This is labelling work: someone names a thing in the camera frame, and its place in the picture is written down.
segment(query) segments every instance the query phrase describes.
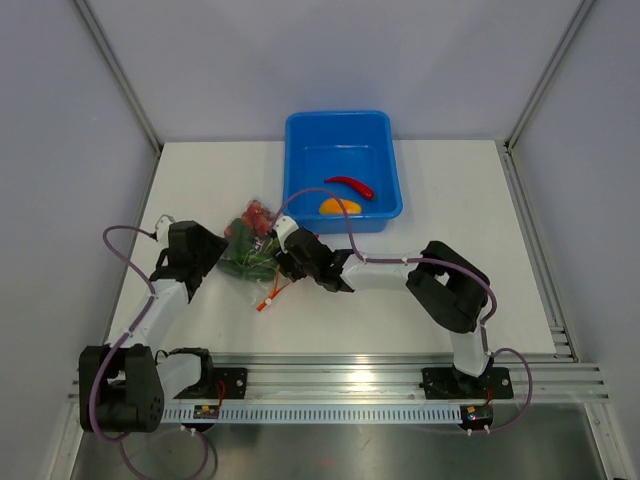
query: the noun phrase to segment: red pepper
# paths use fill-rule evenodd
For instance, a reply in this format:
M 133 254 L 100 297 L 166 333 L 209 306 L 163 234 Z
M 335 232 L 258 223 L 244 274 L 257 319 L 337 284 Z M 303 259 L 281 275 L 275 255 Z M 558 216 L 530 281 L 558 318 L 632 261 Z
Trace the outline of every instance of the red pepper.
M 344 185 L 347 185 L 353 188 L 357 193 L 362 195 L 367 200 L 373 200 L 373 197 L 374 197 L 373 190 L 370 187 L 366 186 L 361 181 L 356 180 L 355 178 L 340 177 L 340 176 L 331 177 L 331 178 L 327 178 L 324 181 L 324 183 L 342 183 Z

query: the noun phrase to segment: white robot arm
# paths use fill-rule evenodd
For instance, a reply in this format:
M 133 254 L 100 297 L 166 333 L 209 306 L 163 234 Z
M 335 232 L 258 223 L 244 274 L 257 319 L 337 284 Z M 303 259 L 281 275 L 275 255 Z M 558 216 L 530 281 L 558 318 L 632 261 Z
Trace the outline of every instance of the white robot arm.
M 187 307 L 202 279 L 216 264 L 228 242 L 193 221 L 175 222 L 163 216 L 154 237 L 164 247 L 156 269 L 149 277 L 155 293 L 148 293 L 142 307 L 154 296 L 138 326 L 127 332 L 108 363 L 103 376 L 98 371 L 110 352 L 109 344 L 123 332 L 112 332 L 106 345 L 89 346 L 79 360 L 80 423 L 91 431 L 89 402 L 103 431 L 150 432 L 161 420 L 165 401 L 185 389 L 195 394 L 209 391 L 215 381 L 209 352 L 179 348 L 156 366 L 155 357 L 172 323 Z M 91 388 L 100 379 L 99 395 Z
M 460 272 L 402 262 L 403 258 L 421 257 L 449 261 L 489 283 L 482 272 L 445 244 L 431 242 L 423 252 L 396 255 L 396 263 L 389 262 L 389 255 L 384 256 L 385 263 L 376 263 L 375 255 L 363 261 L 353 250 L 330 250 L 290 217 L 281 217 L 274 231 L 281 246 L 276 259 L 281 272 L 292 281 L 311 276 L 333 292 L 367 289 L 411 292 L 433 319 L 449 330 L 454 367 L 471 377 L 479 377 L 487 369 L 491 355 L 484 327 L 477 321 L 480 309 L 487 303 L 486 292 Z M 444 273 L 450 275 L 446 285 L 436 279 Z

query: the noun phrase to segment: plastic bag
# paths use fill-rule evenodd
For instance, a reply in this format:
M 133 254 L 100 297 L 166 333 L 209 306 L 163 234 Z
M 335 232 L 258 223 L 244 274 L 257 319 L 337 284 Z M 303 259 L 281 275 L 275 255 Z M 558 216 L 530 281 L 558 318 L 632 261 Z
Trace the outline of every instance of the plastic bag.
M 280 244 L 269 236 L 272 221 L 273 213 L 260 200 L 251 200 L 225 228 L 229 246 L 216 264 L 222 272 L 243 281 L 243 294 L 259 311 L 284 288 L 278 289 L 279 269 L 273 252 Z

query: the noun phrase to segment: white table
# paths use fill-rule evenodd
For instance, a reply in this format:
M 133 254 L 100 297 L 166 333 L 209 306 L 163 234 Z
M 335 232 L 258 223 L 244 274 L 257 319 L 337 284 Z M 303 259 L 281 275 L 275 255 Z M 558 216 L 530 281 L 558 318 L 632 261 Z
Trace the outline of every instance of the white table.
M 377 234 L 356 235 L 369 253 L 402 253 L 442 240 L 485 272 L 498 297 L 488 323 L 492 349 L 555 353 L 547 319 L 491 141 L 397 141 L 404 211 Z M 281 203 L 282 142 L 169 143 L 165 145 L 144 212 L 152 230 L 164 213 L 193 219 L 221 234 L 252 197 L 273 210 Z M 332 248 L 346 235 L 325 235 Z M 139 237 L 132 259 L 149 274 L 159 245 Z M 128 325 L 145 286 L 127 272 L 113 334 Z M 213 270 L 191 305 L 174 322 L 167 349 L 205 347 L 229 354 L 447 354 L 448 333 L 408 292 L 326 292 L 313 280 L 290 286 L 256 312 L 237 282 Z

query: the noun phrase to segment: blue plastic tub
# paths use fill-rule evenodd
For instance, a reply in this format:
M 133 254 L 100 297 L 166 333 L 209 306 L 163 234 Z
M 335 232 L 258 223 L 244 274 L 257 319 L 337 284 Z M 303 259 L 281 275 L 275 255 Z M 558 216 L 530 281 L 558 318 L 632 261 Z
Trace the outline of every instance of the blue plastic tub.
M 380 232 L 402 212 L 402 196 L 391 140 L 389 117 L 377 111 L 303 112 L 287 119 L 283 201 L 311 187 L 331 190 L 357 202 L 362 213 L 349 215 L 357 233 Z M 371 187 L 372 201 L 350 187 L 324 183 L 337 175 Z M 320 215 L 328 197 L 309 193 L 296 198 L 284 213 L 315 233 L 345 233 L 342 215 Z

